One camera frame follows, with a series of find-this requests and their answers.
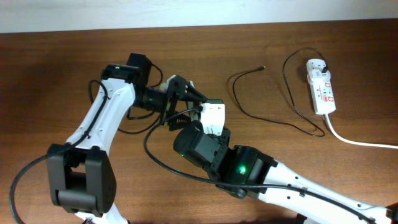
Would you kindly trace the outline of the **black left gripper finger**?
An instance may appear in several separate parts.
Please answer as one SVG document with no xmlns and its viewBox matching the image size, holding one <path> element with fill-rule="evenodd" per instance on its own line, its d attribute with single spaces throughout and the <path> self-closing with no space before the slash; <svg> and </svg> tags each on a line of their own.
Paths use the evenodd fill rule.
<svg viewBox="0 0 398 224">
<path fill-rule="evenodd" d="M 206 101 L 208 98 L 200 93 L 195 87 L 191 84 L 185 85 L 185 89 L 183 91 L 182 100 L 183 101 Z"/>
<path fill-rule="evenodd" d="M 176 118 L 170 119 L 167 124 L 169 126 L 169 131 L 176 131 L 179 129 L 184 128 L 185 126 L 189 125 L 191 119 L 189 116 L 180 114 Z"/>
</svg>

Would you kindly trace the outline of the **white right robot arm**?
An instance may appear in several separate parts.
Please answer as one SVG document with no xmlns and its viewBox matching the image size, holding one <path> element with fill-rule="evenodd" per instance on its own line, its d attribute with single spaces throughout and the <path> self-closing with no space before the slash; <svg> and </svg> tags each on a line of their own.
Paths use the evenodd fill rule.
<svg viewBox="0 0 398 224">
<path fill-rule="evenodd" d="M 202 168 L 216 187 L 233 197 L 251 197 L 297 212 L 299 223 L 397 223 L 397 204 L 366 204 L 298 175 L 260 150 L 236 145 L 231 133 L 207 134 L 199 121 L 183 128 L 174 150 Z"/>
</svg>

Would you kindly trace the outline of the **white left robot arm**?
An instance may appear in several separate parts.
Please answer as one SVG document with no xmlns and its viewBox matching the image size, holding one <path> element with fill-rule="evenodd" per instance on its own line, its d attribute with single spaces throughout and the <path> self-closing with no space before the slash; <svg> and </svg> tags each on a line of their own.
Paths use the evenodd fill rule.
<svg viewBox="0 0 398 224">
<path fill-rule="evenodd" d="M 49 148 L 52 203 L 85 223 L 128 222 L 114 203 L 117 184 L 109 161 L 112 141 L 128 109 L 152 110 L 164 119 L 175 114 L 178 101 L 199 105 L 207 99 L 180 76 L 169 79 L 165 90 L 148 86 L 153 66 L 137 53 L 131 53 L 125 65 L 109 64 L 101 72 L 99 92 L 79 128 L 64 145 Z"/>
</svg>

